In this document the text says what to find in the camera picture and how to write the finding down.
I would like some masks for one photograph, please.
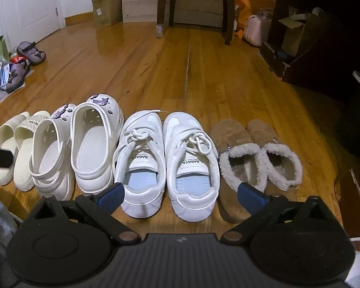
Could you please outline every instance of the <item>white sneaker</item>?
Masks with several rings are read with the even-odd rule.
[[[185,221],[206,219],[220,188],[216,147],[200,123],[184,112],[170,114],[163,133],[172,207]]]
[[[164,143],[161,120],[156,112],[160,111],[142,110],[128,118],[112,158],[115,183],[124,185],[121,207],[133,218],[154,215],[163,199]]]
[[[34,132],[39,123],[49,116],[50,114],[45,110],[38,111],[15,129],[14,137],[19,153],[14,166],[14,183],[16,188],[22,192],[34,187],[34,181],[29,171]]]
[[[75,107],[60,107],[35,130],[29,170],[40,196],[52,194],[57,200],[72,197],[75,178],[70,161],[70,124]]]
[[[112,155],[124,117],[116,101],[95,94],[78,105],[71,121],[71,165],[79,188],[99,193],[113,183]]]
[[[14,167],[19,149],[16,146],[14,132],[18,125],[20,125],[30,114],[22,112],[6,121],[0,126],[0,149],[9,150],[14,155],[14,163],[10,168],[0,168],[0,185],[6,185],[11,182],[14,177]]]

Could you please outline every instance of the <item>red package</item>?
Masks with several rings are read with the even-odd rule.
[[[16,54],[15,56],[10,58],[10,62],[17,64],[18,62],[20,62],[23,59],[26,60],[27,58],[25,56],[20,56],[20,55]]]

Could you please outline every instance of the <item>door frame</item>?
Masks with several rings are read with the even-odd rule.
[[[61,28],[65,27],[65,19],[63,16],[63,4],[62,4],[62,0],[56,0],[56,2],[57,2],[57,8],[58,8],[59,28],[61,29]],[[0,32],[4,36],[4,39],[6,40],[7,47],[9,47],[8,50],[12,51],[13,47],[9,43],[7,28],[6,28],[6,24],[4,22],[4,12],[3,12],[3,7],[2,7],[2,0],[0,0]]]

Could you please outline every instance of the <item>shoe tongue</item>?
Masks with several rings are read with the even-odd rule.
[[[129,156],[127,172],[140,169],[158,172],[157,161],[149,149],[133,150]]]
[[[209,160],[206,156],[199,153],[185,152],[180,167],[177,169],[177,176],[179,177],[190,173],[210,175],[208,166]]]

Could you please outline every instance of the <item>chair leg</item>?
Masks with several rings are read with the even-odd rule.
[[[164,37],[165,0],[157,0],[156,38]]]
[[[223,32],[227,31],[227,0],[223,0],[223,23],[221,27]]]
[[[231,45],[234,26],[234,0],[226,0],[227,5],[227,33],[225,36],[225,44]]]
[[[169,26],[174,25],[176,0],[170,0],[169,4]]]

